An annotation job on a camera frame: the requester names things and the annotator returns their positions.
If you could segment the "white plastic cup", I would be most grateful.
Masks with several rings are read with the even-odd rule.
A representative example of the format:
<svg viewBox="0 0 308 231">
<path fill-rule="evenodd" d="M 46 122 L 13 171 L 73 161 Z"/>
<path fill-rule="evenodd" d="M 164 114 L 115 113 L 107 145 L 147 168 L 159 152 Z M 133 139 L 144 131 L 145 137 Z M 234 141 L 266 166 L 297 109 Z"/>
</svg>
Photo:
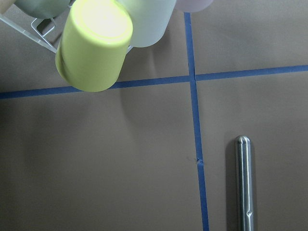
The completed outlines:
<svg viewBox="0 0 308 231">
<path fill-rule="evenodd" d="M 133 23 L 130 46 L 143 48 L 157 43 L 164 35 L 175 0 L 120 0 Z"/>
</svg>

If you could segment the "green plastic cup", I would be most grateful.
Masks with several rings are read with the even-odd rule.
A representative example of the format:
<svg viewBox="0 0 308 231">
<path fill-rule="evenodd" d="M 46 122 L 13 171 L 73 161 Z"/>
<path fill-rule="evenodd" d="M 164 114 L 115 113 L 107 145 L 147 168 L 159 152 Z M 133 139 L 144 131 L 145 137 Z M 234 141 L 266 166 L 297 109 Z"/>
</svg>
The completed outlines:
<svg viewBox="0 0 308 231">
<path fill-rule="evenodd" d="M 69 3 L 70 0 L 17 0 L 14 4 L 31 17 L 48 19 L 63 13 Z"/>
</svg>

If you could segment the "steel muddler with black tip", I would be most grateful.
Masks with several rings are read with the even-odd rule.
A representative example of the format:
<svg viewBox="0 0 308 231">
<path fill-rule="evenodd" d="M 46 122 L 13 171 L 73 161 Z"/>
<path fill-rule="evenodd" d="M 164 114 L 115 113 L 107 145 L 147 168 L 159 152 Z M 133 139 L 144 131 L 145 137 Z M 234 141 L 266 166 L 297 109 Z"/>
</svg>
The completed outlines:
<svg viewBox="0 0 308 231">
<path fill-rule="evenodd" d="M 238 213 L 241 231 L 255 230 L 254 223 L 254 189 L 253 165 L 250 139 L 241 135 L 235 140 L 237 185 L 238 185 Z"/>
</svg>

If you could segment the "pink plastic cup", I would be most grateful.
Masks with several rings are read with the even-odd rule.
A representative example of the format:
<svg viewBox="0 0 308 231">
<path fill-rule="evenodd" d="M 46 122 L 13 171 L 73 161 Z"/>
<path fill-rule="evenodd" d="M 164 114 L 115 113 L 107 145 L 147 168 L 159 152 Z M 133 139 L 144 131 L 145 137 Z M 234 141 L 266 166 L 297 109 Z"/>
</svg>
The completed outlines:
<svg viewBox="0 0 308 231">
<path fill-rule="evenodd" d="M 177 0 L 175 9 L 186 13 L 199 12 L 207 8 L 213 0 Z"/>
</svg>

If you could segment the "yellow-green plastic cup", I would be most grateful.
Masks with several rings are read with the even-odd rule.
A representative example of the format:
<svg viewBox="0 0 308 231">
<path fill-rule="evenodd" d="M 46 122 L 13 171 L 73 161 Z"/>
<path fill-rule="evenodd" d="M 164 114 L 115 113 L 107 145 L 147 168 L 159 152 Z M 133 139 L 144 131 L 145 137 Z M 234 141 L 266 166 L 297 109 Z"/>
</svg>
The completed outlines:
<svg viewBox="0 0 308 231">
<path fill-rule="evenodd" d="M 55 57 L 60 76 L 82 91 L 110 88 L 119 77 L 132 31 L 132 20 L 118 1 L 76 0 Z"/>
</svg>

